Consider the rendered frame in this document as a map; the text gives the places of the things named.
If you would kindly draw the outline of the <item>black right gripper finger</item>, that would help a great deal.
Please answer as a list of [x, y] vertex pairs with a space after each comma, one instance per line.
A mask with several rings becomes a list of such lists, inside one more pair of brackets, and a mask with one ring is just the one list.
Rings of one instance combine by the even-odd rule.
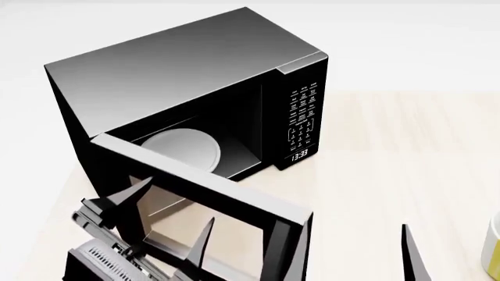
[[402, 262], [405, 281], [432, 281], [407, 224], [402, 224]]

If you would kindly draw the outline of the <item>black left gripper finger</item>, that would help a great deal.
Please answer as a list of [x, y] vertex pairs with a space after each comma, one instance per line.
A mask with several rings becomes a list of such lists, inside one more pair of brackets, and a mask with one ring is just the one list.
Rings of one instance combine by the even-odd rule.
[[152, 186], [153, 177], [128, 187], [107, 197], [86, 199], [82, 205], [90, 210], [93, 222], [98, 226], [111, 229], [121, 224], [127, 224], [132, 215], [138, 212], [138, 202], [145, 196]]
[[185, 261], [186, 261], [186, 269], [188, 271], [197, 271], [202, 267], [203, 259], [205, 257], [205, 250], [207, 248], [210, 234], [213, 230], [215, 218], [212, 217], [204, 229], [201, 231], [198, 236], [195, 244], [190, 249]]

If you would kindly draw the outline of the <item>black microwave door with window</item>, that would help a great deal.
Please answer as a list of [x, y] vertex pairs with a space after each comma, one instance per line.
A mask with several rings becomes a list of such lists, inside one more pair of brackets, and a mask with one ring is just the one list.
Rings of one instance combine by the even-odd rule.
[[261, 281], [305, 281], [313, 212], [224, 177], [101, 133], [91, 143], [123, 165], [127, 175], [261, 229], [268, 236]]

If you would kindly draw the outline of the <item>black microwave oven body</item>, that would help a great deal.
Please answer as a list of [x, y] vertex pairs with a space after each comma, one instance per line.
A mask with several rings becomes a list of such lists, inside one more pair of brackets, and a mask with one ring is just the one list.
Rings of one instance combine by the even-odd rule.
[[91, 143], [101, 133], [141, 147], [191, 128], [218, 142], [218, 176], [239, 181], [276, 167], [279, 68], [318, 52], [244, 7], [50, 62], [45, 72], [78, 161], [109, 196], [136, 177]]

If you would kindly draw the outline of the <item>black microwave control panel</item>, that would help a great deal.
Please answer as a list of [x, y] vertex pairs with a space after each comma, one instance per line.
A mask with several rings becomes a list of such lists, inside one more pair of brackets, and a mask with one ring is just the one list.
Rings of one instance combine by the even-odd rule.
[[328, 55], [315, 53], [279, 68], [279, 111], [273, 165], [279, 170], [319, 150]]

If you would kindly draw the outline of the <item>white round turntable plate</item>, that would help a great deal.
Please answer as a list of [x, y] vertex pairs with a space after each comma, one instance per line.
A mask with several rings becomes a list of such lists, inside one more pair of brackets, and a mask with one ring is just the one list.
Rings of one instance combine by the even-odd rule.
[[220, 163], [218, 142], [201, 130], [165, 130], [148, 138], [141, 146], [208, 173], [212, 173]]

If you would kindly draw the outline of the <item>white and yellow cup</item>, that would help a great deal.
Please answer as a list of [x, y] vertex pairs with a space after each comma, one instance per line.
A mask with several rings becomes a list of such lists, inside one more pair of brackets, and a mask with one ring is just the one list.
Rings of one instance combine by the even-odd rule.
[[500, 211], [491, 217], [480, 257], [484, 271], [500, 281]]

